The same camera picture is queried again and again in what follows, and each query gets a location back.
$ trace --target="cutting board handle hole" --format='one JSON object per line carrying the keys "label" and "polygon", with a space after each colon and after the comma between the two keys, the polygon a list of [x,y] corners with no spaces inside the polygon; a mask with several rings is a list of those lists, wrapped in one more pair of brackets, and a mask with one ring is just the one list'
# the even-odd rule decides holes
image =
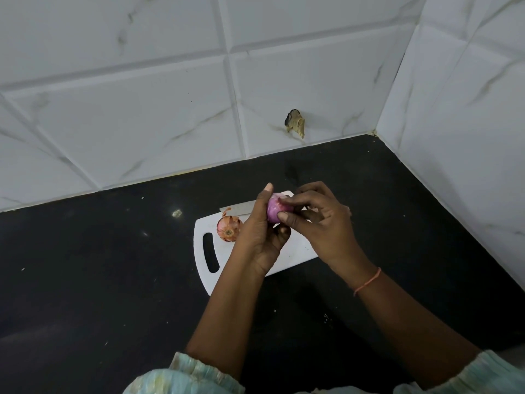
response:
{"label": "cutting board handle hole", "polygon": [[219,271],[219,262],[215,255],[215,248],[213,247],[213,235],[208,232],[202,237],[202,248],[204,249],[204,258],[206,259],[206,265],[208,270],[214,274]]}

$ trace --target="onion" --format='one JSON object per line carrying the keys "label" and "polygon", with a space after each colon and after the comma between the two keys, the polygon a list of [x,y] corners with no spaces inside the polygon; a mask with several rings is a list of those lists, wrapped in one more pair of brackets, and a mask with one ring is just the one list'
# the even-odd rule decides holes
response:
{"label": "onion", "polygon": [[227,242],[235,242],[243,222],[237,216],[227,215],[217,223],[217,234]]}
{"label": "onion", "polygon": [[293,206],[282,204],[279,201],[279,198],[286,198],[286,197],[287,197],[286,195],[283,195],[280,192],[275,192],[274,194],[272,194],[272,197],[268,201],[268,209],[266,211],[268,222],[272,224],[279,224],[280,220],[277,217],[277,213],[293,211]]}

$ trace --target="orange thread bracelet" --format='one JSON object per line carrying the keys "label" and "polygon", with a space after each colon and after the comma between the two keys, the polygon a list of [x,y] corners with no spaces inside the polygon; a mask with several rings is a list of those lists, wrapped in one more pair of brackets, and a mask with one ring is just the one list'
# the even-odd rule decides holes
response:
{"label": "orange thread bracelet", "polygon": [[375,273],[375,275],[374,275],[372,278],[370,278],[370,279],[369,279],[369,280],[368,280],[363,286],[359,286],[359,287],[354,291],[354,297],[357,296],[358,291],[360,291],[360,290],[361,290],[362,288],[364,288],[366,285],[370,284],[374,279],[376,279],[376,278],[379,276],[380,273],[381,273],[381,267],[379,267],[379,268],[377,269],[377,272]]}

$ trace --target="cutting board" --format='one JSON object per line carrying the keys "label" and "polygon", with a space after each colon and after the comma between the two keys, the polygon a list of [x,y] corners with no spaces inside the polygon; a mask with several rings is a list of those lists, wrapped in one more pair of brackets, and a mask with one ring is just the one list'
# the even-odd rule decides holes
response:
{"label": "cutting board", "polygon": [[[217,234],[217,223],[221,217],[222,213],[218,212],[207,217],[199,218],[195,221],[195,229],[193,231],[193,253],[195,255],[195,263],[197,265],[200,280],[209,295],[212,294],[213,288],[226,265],[234,245],[232,242],[225,242]],[[250,217],[249,214],[239,216],[242,222],[245,222],[248,217]],[[213,248],[215,249],[215,256],[219,263],[219,270],[215,273],[209,271],[206,264],[206,258],[204,257],[202,238],[208,232],[213,236]],[[304,263],[305,261],[316,257],[317,254],[313,251],[310,242],[308,242],[308,240],[300,233],[292,230],[292,234],[282,248],[279,258],[277,258],[277,261],[266,276],[286,270],[286,268]]]}

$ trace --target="sleeve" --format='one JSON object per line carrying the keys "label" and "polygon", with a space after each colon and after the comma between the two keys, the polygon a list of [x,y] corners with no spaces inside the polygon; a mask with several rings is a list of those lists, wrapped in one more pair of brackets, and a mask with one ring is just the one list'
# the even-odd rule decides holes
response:
{"label": "sleeve", "polygon": [[244,394],[244,390],[230,375],[177,352],[169,369],[154,369],[137,377],[124,394]]}
{"label": "sleeve", "polygon": [[488,350],[480,353],[458,376],[428,391],[422,391],[408,384],[401,384],[394,389],[394,394],[424,392],[431,394],[523,393],[525,372]]}

